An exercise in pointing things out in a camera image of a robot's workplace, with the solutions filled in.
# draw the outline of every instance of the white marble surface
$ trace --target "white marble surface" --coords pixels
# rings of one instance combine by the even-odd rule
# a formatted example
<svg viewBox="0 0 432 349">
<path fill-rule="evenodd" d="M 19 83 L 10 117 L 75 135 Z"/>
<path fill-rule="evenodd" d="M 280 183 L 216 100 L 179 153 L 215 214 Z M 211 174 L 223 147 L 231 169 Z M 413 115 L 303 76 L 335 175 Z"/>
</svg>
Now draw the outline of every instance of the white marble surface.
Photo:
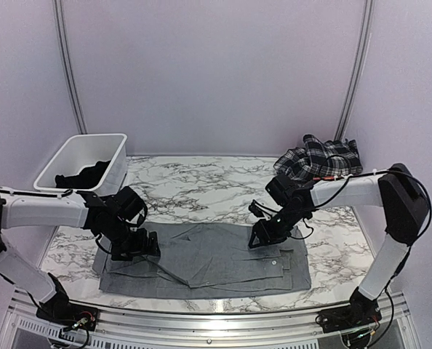
<svg viewBox="0 0 432 349">
<path fill-rule="evenodd" d="M 142 157 L 129 159 L 126 185 L 145 200 L 154 222 L 231 222 L 251 225 L 247 207 L 256 198 L 276 207 L 265 192 L 274 158 Z M 312 288 L 289 294 L 227 300 L 150 300 L 98 289 L 91 266 L 96 245 L 89 231 L 60 227 L 42 269 L 56 275 L 74 300 L 120 308 L 169 312 L 255 312 L 347 300 L 372 263 L 372 254 L 349 208 L 321 210 L 306 240 Z M 308 232 L 300 223 L 299 228 Z"/>
</svg>

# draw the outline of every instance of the black and white plaid fabric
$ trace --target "black and white plaid fabric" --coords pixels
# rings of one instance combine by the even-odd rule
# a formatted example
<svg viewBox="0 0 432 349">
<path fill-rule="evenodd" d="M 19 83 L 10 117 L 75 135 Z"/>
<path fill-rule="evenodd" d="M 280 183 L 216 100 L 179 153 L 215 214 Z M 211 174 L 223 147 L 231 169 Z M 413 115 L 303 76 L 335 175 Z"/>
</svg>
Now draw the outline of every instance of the black and white plaid fabric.
<svg viewBox="0 0 432 349">
<path fill-rule="evenodd" d="M 306 182 L 314 177 L 357 175 L 363 171 L 355 140 L 322 143 L 313 135 L 305 135 L 303 142 L 304 148 L 289 149 L 276 161 L 274 169 L 278 174 L 285 173 L 292 180 Z"/>
</svg>

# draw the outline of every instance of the white bin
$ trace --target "white bin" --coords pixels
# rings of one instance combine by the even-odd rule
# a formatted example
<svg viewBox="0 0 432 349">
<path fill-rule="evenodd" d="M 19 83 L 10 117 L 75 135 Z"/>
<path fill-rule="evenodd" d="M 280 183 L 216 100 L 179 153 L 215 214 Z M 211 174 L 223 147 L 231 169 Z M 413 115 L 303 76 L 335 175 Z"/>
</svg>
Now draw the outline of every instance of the white bin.
<svg viewBox="0 0 432 349">
<path fill-rule="evenodd" d="M 122 133 L 69 138 L 41 171 L 33 187 L 62 193 L 65 189 L 56 188 L 56 175 L 78 175 L 84 167 L 94 166 L 97 161 L 111 161 L 98 185 L 85 191 L 94 191 L 98 196 L 116 194 L 127 173 L 126 140 L 127 136 Z"/>
</svg>

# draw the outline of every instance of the folded gray garment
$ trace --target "folded gray garment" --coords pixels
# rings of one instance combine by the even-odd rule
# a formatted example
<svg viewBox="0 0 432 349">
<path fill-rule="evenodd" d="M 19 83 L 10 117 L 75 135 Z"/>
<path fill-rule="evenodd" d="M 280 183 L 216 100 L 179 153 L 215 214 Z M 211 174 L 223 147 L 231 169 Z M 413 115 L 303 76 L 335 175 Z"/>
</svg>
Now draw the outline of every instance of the folded gray garment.
<svg viewBox="0 0 432 349">
<path fill-rule="evenodd" d="M 251 227 L 225 223 L 160 224 L 161 257 L 111 261 L 98 250 L 93 269 L 100 289 L 133 297 L 199 299 L 248 297 L 311 287 L 303 240 L 248 249 Z M 295 228 L 293 236 L 300 237 Z M 109 248 L 107 241 L 102 241 Z"/>
</svg>

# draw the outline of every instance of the robotic arm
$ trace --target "robotic arm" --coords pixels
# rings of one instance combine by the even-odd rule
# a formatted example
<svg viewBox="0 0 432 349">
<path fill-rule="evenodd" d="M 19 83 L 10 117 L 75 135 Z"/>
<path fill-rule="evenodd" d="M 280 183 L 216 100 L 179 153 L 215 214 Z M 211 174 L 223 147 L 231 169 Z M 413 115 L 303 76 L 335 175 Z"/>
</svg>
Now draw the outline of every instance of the robotic arm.
<svg viewBox="0 0 432 349">
<path fill-rule="evenodd" d="M 285 241 L 297 222 L 310 219 L 319 208 L 358 205 L 384 208 L 387 222 L 384 244 L 353 292 L 350 305 L 319 313 L 319 324 L 325 333 L 371 324 L 375 318 L 380 320 L 377 299 L 404 267 L 412 245 L 427 227 L 430 213 L 429 200 L 409 170 L 403 164 L 394 164 L 380 174 L 314 180 L 301 187 L 280 174 L 268 183 L 266 190 L 283 208 L 271 219 L 255 223 L 251 248 Z M 258 217 L 263 216 L 255 203 L 249 209 Z"/>
<path fill-rule="evenodd" d="M 146 212 L 145 202 L 130 187 L 103 198 L 86 191 L 56 195 L 0 187 L 0 275 L 40 302 L 39 318 L 66 324 L 64 320 L 78 320 L 82 312 L 95 314 L 94 308 L 70 303 L 60 282 L 25 260 L 1 229 L 27 225 L 89 229 L 97 241 L 102 235 L 111 241 L 112 260 L 132 260 L 142 254 L 160 255 L 156 232 L 139 228 Z M 131 223 L 138 215 L 137 223 Z M 95 321 L 89 325 L 88 329 L 95 329 Z"/>
</svg>

